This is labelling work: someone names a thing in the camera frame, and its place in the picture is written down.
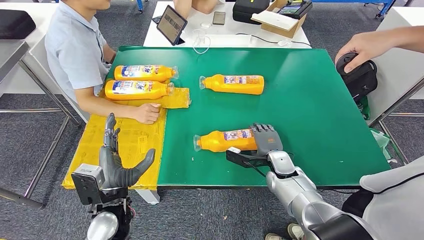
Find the robotic arm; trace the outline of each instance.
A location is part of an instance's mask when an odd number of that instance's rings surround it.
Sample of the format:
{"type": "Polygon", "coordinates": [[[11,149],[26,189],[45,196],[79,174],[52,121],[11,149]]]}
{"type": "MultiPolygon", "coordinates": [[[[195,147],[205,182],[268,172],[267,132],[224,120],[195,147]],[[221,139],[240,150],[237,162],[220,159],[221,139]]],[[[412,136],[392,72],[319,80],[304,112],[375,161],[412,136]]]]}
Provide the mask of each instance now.
{"type": "Polygon", "coordinates": [[[326,203],[315,184],[283,151],[280,136],[271,125],[251,126],[256,155],[233,148],[226,158],[245,168],[269,166],[266,183],[288,214],[301,225],[306,240],[379,240],[377,233],[360,217],[326,203]]]}
{"type": "Polygon", "coordinates": [[[135,211],[131,208],[128,187],[139,180],[155,159],[155,149],[150,149],[135,167],[124,168],[118,153],[120,129],[114,130],[116,123],[111,113],[106,120],[99,166],[83,163],[71,174],[81,203],[90,205],[88,212],[92,220],[86,240],[129,238],[135,211]]]}

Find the silver robotic arm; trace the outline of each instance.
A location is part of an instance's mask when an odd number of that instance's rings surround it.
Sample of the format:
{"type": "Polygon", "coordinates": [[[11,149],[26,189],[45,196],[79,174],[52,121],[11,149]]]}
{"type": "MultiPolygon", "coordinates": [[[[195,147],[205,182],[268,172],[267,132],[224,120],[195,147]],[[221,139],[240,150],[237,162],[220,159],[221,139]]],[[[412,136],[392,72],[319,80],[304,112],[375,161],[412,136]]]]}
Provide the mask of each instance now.
{"type": "Polygon", "coordinates": [[[260,166],[262,161],[271,168],[266,183],[287,213],[301,225],[306,240],[381,239],[362,218],[323,200],[315,184],[283,151],[280,137],[271,125],[255,123],[251,129],[258,148],[256,156],[228,150],[227,159],[246,168],[260,166]]]}

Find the white cloth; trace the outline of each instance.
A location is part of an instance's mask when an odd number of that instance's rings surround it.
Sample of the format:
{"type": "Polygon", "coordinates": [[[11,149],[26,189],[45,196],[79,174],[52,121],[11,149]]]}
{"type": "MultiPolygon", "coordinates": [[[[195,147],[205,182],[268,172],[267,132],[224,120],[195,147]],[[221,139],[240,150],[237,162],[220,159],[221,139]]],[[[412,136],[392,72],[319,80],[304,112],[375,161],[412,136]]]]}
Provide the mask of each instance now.
{"type": "Polygon", "coordinates": [[[103,62],[106,40],[93,17],[90,22],[62,1],[44,40],[47,61],[60,88],[75,102],[74,89],[94,87],[97,96],[109,72],[103,62]]]}
{"type": "MultiPolygon", "coordinates": [[[[412,163],[361,177],[361,187],[374,193],[424,173],[424,156],[412,163]]],[[[363,219],[382,240],[424,239],[424,175],[381,194],[374,194],[363,219]]]]}

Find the black case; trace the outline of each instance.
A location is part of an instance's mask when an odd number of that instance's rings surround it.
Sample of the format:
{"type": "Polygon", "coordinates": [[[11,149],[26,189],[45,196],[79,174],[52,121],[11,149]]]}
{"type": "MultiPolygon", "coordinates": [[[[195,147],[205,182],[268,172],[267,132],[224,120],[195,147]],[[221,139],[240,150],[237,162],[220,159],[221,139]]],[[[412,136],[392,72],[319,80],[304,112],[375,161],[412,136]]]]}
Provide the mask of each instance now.
{"type": "Polygon", "coordinates": [[[238,22],[260,25],[251,20],[253,14],[263,12],[270,6],[270,0],[236,0],[232,8],[232,19],[238,22]]]}
{"type": "Polygon", "coordinates": [[[341,78],[355,103],[358,103],[364,96],[377,88],[377,66],[373,61],[368,60],[358,69],[352,70],[347,75],[342,75],[341,78]]]}
{"type": "Polygon", "coordinates": [[[26,11],[0,9],[0,39],[24,39],[35,29],[26,11]]]}

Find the green mat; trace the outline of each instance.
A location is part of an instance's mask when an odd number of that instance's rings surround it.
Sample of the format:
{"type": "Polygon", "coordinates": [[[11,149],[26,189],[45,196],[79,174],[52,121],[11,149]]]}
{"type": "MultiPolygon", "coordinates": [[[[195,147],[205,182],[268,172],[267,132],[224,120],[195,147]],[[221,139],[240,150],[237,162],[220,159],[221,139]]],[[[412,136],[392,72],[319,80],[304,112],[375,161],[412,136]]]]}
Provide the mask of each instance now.
{"type": "MultiPolygon", "coordinates": [[[[390,169],[334,64],[323,49],[119,48],[117,65],[178,66],[176,87],[190,88],[189,108],[167,114],[158,186],[266,186],[252,168],[225,153],[195,152],[193,135],[271,124],[317,186],[358,186],[363,175],[390,169]],[[262,95],[199,89],[199,76],[262,75],[262,95]]],[[[263,172],[269,168],[261,167],[263,172]]]]}

